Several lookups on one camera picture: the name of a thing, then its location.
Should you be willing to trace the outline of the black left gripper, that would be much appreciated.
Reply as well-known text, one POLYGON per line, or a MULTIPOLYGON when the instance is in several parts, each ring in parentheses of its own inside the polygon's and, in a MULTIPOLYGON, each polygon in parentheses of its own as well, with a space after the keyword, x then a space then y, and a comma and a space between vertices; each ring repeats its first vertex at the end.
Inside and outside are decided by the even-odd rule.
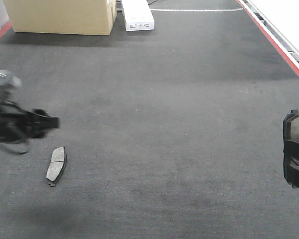
POLYGON ((0 102, 0 143, 18 144, 29 138, 44 138, 60 128, 60 118, 45 110, 26 111, 14 102, 0 102))

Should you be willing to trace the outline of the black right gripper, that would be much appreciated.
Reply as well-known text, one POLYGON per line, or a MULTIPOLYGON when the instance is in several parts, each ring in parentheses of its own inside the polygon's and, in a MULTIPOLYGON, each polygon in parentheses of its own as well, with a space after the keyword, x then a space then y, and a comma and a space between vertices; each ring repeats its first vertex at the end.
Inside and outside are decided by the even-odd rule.
POLYGON ((284 178, 293 187, 299 189, 299 141, 284 141, 284 178))

